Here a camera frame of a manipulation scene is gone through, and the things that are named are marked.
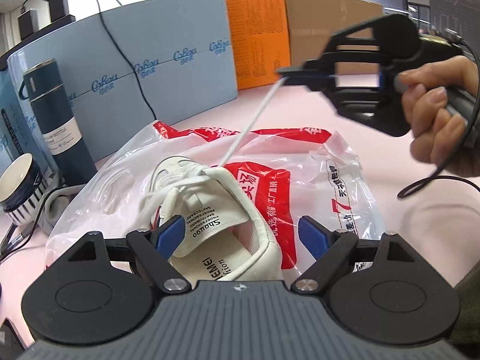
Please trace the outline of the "person right hand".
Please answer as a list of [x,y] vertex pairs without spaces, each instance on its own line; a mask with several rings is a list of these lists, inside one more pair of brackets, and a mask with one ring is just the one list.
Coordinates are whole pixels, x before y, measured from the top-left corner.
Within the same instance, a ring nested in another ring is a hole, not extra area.
[[428,63],[397,76],[407,89],[401,99],[410,124],[412,157],[423,164],[440,166],[454,152],[465,132],[460,115],[450,115],[446,88],[460,87],[472,95],[478,91],[478,68],[465,56]]

